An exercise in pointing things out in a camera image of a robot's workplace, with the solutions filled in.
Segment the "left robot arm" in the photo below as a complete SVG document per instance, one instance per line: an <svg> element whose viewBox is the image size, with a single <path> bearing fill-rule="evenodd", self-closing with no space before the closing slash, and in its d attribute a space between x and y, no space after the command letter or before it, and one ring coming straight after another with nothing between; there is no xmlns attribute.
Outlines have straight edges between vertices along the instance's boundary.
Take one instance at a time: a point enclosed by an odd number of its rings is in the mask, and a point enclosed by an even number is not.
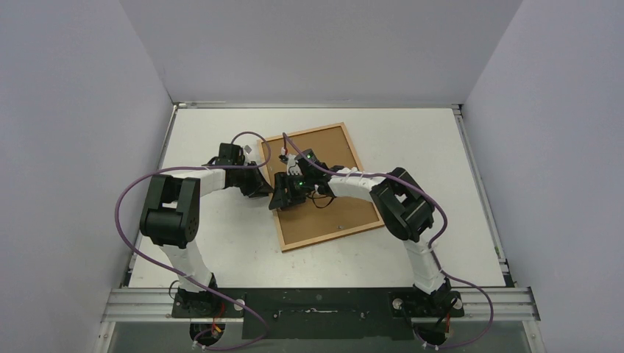
<svg viewBox="0 0 624 353"><path fill-rule="evenodd" d="M168 258L179 281L176 304L200 316L220 312L223 298L214 273L205 265L196 242L200 199L226 188L238 188L251 199L266 197L273 187L259 172L248 151L221 143L219 153L197 171L151 177L140 218L141 234Z"/></svg>

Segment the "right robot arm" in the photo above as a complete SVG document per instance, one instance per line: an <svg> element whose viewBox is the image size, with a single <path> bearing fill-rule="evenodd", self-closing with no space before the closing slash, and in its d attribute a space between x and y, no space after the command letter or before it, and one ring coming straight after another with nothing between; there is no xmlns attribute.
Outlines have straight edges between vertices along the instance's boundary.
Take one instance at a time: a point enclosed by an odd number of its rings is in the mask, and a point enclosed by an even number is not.
<svg viewBox="0 0 624 353"><path fill-rule="evenodd" d="M464 314L463 302L436 262L423 235L432 228L435 207L421 193L404 169L389 174L367 174L357 168L328 168L311 149L295 155L283 148L279 155L286 170L274 175L272 210L287 210L306 200L322 197L360 199L373 203L387 230L407 251L416 289L416 311L425 316Z"/></svg>

